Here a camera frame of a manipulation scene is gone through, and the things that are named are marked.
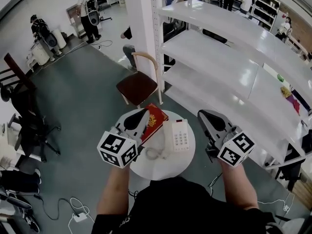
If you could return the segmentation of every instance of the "gold emblem on book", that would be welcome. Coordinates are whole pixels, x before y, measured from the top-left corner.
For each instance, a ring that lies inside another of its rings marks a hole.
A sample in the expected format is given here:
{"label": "gold emblem on book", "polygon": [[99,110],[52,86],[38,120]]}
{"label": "gold emblem on book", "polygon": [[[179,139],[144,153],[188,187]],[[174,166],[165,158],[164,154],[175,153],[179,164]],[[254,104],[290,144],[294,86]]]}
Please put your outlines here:
{"label": "gold emblem on book", "polygon": [[153,127],[155,124],[156,124],[156,119],[155,119],[155,115],[150,115],[150,118],[149,118],[149,120],[148,120],[148,125],[150,126],[150,127]]}

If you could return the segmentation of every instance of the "green floor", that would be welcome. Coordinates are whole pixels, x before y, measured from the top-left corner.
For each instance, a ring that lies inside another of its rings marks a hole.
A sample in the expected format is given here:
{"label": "green floor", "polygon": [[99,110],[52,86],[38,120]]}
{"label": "green floor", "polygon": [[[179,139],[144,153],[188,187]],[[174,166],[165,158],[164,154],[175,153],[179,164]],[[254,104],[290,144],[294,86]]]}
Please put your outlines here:
{"label": "green floor", "polygon": [[[58,199],[72,196],[79,198],[90,208],[91,216],[96,217],[96,205],[111,168],[101,160],[96,146],[105,130],[109,130],[122,114],[135,108],[126,105],[116,89],[116,84],[129,74],[130,71],[95,48],[86,46],[32,75],[31,79],[38,88],[42,114],[46,115],[50,124],[59,123],[62,126],[62,131],[55,132],[51,139],[59,147],[61,156],[46,150],[47,163],[29,160],[22,165],[22,170],[33,172],[34,167],[40,168],[40,194],[52,217],[56,217]],[[160,108],[187,118],[195,134],[195,156],[182,176],[207,188],[220,173],[220,166],[217,162],[211,163],[204,152],[206,137],[197,118],[166,95],[163,95],[163,101]],[[156,95],[144,102],[143,106],[150,102],[159,106]],[[252,160],[247,159],[244,167],[259,201],[272,202],[286,198],[288,191]],[[131,173],[131,191],[140,191],[148,184],[149,181]],[[222,177],[214,186],[214,197],[225,200]],[[72,212],[66,203],[60,204],[60,218],[55,222],[44,214],[39,200],[33,197],[28,197],[28,200],[34,207],[42,233],[70,233],[67,225]],[[283,215],[282,206],[282,202],[277,202],[260,205],[260,208]],[[295,198],[286,217],[307,217],[309,214],[308,209]],[[89,219],[79,224],[73,221],[70,226],[73,234],[85,234],[91,232],[92,222]]]}

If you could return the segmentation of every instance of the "wooden chair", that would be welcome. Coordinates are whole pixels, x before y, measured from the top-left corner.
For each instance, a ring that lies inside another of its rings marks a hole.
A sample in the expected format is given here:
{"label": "wooden chair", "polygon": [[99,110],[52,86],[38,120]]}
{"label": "wooden chair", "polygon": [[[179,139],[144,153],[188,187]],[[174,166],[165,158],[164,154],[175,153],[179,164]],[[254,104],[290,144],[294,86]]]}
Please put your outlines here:
{"label": "wooden chair", "polygon": [[161,105],[161,90],[158,77],[158,65],[156,60],[144,52],[133,52],[132,55],[134,56],[137,67],[137,56],[145,57],[153,63],[157,82],[149,78],[146,74],[137,71],[119,82],[116,85],[117,89],[121,92],[121,95],[123,96],[127,105],[129,105],[129,102],[131,102],[133,105],[137,106],[137,108],[140,108],[140,104],[158,89],[159,104]]}

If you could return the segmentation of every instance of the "red book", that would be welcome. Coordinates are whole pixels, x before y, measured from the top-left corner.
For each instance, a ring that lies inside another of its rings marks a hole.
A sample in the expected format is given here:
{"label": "red book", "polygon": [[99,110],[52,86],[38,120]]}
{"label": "red book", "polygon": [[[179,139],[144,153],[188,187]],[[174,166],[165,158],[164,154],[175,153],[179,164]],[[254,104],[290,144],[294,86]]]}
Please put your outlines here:
{"label": "red book", "polygon": [[145,107],[150,111],[150,119],[148,121],[148,125],[145,133],[141,136],[142,144],[146,142],[154,133],[157,132],[159,128],[161,128],[162,123],[169,119],[169,117],[154,104],[149,104]]}

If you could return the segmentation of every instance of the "brick wall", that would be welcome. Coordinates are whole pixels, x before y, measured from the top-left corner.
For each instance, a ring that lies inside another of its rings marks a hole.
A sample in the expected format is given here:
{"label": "brick wall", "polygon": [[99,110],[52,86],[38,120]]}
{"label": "brick wall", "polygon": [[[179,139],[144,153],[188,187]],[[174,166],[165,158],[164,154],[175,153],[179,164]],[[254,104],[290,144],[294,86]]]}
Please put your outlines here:
{"label": "brick wall", "polygon": [[297,13],[283,3],[280,5],[280,11],[288,12],[289,17],[292,19],[292,36],[296,40],[300,40],[301,45],[307,51],[312,51],[312,28]]}

